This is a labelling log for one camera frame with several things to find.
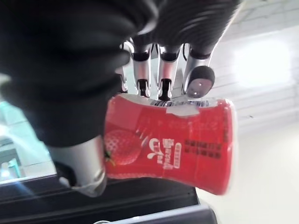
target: wall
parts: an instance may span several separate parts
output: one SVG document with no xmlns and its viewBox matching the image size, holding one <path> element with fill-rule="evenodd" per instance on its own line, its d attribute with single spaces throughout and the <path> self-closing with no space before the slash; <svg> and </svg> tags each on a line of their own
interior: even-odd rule
<svg viewBox="0 0 299 224">
<path fill-rule="evenodd" d="M 299 123 L 239 138 L 238 169 L 229 193 L 198 190 L 220 224 L 281 224 L 298 219 Z"/>
<path fill-rule="evenodd" d="M 1 127 L 5 132 L 1 138 L 11 139 L 20 160 L 20 169 L 26 177 L 50 175 L 54 165 L 44 144 L 36 138 L 34 130 L 20 109 L 3 101 L 0 103 Z"/>
</svg>

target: ceiling light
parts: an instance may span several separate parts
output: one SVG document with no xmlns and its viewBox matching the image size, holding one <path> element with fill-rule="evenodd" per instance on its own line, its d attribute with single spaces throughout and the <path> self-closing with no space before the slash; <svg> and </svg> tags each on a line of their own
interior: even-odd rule
<svg viewBox="0 0 299 224">
<path fill-rule="evenodd" d="M 248 87 L 283 84 L 290 81 L 290 55 L 280 41 L 256 42 L 235 54 L 235 73 Z"/>
<path fill-rule="evenodd" d="M 6 131 L 7 131 L 7 127 L 4 125 L 0 125 L 0 136 L 5 135 Z"/>
<path fill-rule="evenodd" d="M 1 164 L 1 177 L 9 177 L 9 164 L 8 162 L 4 162 Z"/>
</svg>

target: red plastic bottle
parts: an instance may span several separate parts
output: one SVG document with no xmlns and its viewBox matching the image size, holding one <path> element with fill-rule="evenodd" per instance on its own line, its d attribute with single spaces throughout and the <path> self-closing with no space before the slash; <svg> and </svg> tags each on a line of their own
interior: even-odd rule
<svg viewBox="0 0 299 224">
<path fill-rule="evenodd" d="M 106 119 L 108 177 L 156 177 L 222 195 L 228 188 L 233 108 L 225 99 L 165 102 L 112 98 Z"/>
</svg>

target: robotic hand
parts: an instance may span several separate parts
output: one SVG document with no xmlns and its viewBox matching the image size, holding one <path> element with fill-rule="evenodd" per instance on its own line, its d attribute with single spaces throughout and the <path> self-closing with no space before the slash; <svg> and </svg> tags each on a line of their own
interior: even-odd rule
<svg viewBox="0 0 299 224">
<path fill-rule="evenodd" d="M 1 86 L 1 94 L 23 110 L 47 146 L 60 182 L 88 196 L 100 195 L 107 181 L 107 104 L 120 86 L 127 90 L 125 75 L 116 69 L 131 56 L 139 94 L 149 97 L 150 46 L 158 43 L 159 98 L 169 100 L 180 46 L 187 42 L 191 51 L 183 93 L 204 95 L 214 73 L 200 66 L 208 65 L 238 4 L 239 0 L 2 0 L 0 72 L 10 80 Z M 130 38 L 134 51 L 129 53 L 119 46 Z M 199 93 L 201 79 L 211 82 Z"/>
</svg>

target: strawberry illustration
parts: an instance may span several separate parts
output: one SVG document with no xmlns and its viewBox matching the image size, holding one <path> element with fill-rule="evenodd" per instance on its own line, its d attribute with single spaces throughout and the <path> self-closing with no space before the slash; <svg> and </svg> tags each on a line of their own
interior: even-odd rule
<svg viewBox="0 0 299 224">
<path fill-rule="evenodd" d="M 106 157 L 115 165 L 134 162 L 142 149 L 138 136 L 123 130 L 114 130 L 105 135 Z"/>
</svg>

